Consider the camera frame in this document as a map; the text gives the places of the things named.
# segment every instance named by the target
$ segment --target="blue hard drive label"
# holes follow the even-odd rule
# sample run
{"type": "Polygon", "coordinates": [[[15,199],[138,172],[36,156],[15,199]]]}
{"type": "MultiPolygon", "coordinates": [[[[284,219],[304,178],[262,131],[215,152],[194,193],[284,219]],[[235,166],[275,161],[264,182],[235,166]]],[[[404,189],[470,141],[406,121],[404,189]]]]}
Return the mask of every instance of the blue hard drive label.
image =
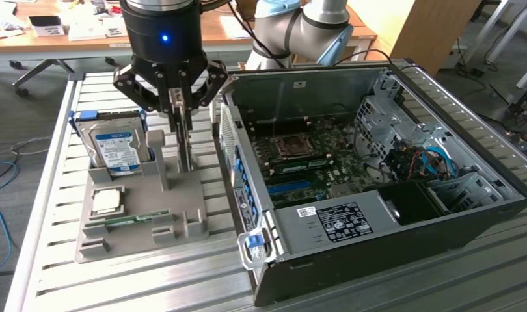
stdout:
{"type": "Polygon", "coordinates": [[[140,157],[131,146],[131,132],[104,133],[96,135],[96,140],[107,168],[115,176],[124,176],[140,167],[140,157]]]}
{"type": "Polygon", "coordinates": [[[356,203],[346,203],[320,209],[318,210],[318,216],[332,242],[340,242],[374,233],[356,203]]]}

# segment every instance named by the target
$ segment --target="blue pcie slot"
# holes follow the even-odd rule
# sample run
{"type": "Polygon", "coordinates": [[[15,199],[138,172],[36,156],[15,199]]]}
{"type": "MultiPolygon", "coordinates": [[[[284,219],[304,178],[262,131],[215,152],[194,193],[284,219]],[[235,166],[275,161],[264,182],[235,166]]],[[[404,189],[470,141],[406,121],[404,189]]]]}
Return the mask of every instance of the blue pcie slot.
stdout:
{"type": "Polygon", "coordinates": [[[303,190],[308,189],[312,186],[311,182],[308,180],[282,184],[282,185],[272,185],[268,187],[270,194],[279,194],[283,192],[288,192],[291,190],[303,190]]]}
{"type": "Polygon", "coordinates": [[[247,196],[248,202],[250,202],[250,208],[251,208],[251,211],[252,211],[254,226],[258,226],[258,220],[259,220],[259,217],[260,217],[260,212],[259,212],[258,206],[255,205],[252,189],[250,187],[250,181],[247,180],[246,168],[244,168],[243,160],[242,160],[242,157],[240,157],[240,150],[239,150],[238,146],[236,146],[235,169],[242,174],[242,177],[243,177],[243,186],[244,186],[246,196],[247,196]]]}

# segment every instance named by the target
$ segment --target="aluminum extrusion table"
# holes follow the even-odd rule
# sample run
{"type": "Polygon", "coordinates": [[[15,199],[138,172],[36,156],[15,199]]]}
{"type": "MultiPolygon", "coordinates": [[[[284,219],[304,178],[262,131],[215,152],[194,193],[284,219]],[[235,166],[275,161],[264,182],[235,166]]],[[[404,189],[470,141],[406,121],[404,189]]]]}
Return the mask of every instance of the aluminum extrusion table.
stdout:
{"type": "MultiPolygon", "coordinates": [[[[515,147],[420,70],[406,72],[527,183],[527,159],[515,147]]],[[[419,118],[432,118],[418,103],[407,105],[419,118]]],[[[88,157],[68,126],[68,111],[134,107],[114,88],[112,73],[87,74],[68,83],[6,311],[527,311],[527,210],[460,250],[255,308],[212,144],[218,109],[195,116],[192,132],[210,239],[75,263],[88,157]]],[[[156,114],[148,124],[168,132],[156,114]]],[[[167,138],[170,155],[176,146],[167,138]]]]}

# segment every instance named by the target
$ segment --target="red cable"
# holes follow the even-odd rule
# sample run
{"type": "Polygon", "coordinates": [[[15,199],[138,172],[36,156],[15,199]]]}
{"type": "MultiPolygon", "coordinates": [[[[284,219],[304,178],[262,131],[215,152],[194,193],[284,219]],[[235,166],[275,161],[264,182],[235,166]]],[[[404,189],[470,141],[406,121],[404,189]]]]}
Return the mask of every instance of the red cable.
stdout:
{"type": "Polygon", "coordinates": [[[423,153],[423,151],[416,151],[416,153],[414,154],[414,158],[411,159],[408,180],[411,179],[411,172],[414,171],[414,165],[416,164],[416,157],[422,153],[423,153]]]}

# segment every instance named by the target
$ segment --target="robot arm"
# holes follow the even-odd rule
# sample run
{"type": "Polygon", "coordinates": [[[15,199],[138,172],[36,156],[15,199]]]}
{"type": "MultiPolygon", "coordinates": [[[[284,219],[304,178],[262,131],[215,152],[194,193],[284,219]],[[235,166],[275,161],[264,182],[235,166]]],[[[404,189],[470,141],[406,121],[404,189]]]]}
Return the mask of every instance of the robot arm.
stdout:
{"type": "MultiPolygon", "coordinates": [[[[132,64],[115,72],[114,84],[143,109],[167,114],[183,172],[192,170],[192,113],[210,105],[228,78],[224,64],[208,60],[203,51],[200,15],[228,2],[202,5],[200,0],[120,0],[134,56],[132,64]],[[192,92],[206,70],[206,83],[192,92]],[[156,87],[158,94],[138,82],[138,75],[156,87]]],[[[286,67],[292,53],[323,65],[334,64],[354,29],[347,0],[314,0],[303,9],[300,0],[260,0],[256,17],[258,37],[286,67]]],[[[255,43],[247,68],[276,67],[255,43]]]]}
{"type": "MultiPolygon", "coordinates": [[[[284,67],[291,54],[331,66],[352,35],[347,0],[312,0],[302,9],[300,0],[259,0],[255,34],[284,67]]],[[[248,70],[279,68],[258,42],[246,64],[248,70]]]]}
{"type": "Polygon", "coordinates": [[[120,0],[132,45],[132,64],[115,72],[115,87],[148,112],[168,115],[176,132],[180,170],[192,170],[190,133],[192,113],[208,106],[228,74],[223,63],[207,59],[202,44],[202,12],[228,0],[203,6],[199,0],[120,0]],[[192,92],[204,71],[208,79],[192,92]],[[158,88],[158,95],[139,82],[158,88]]]}

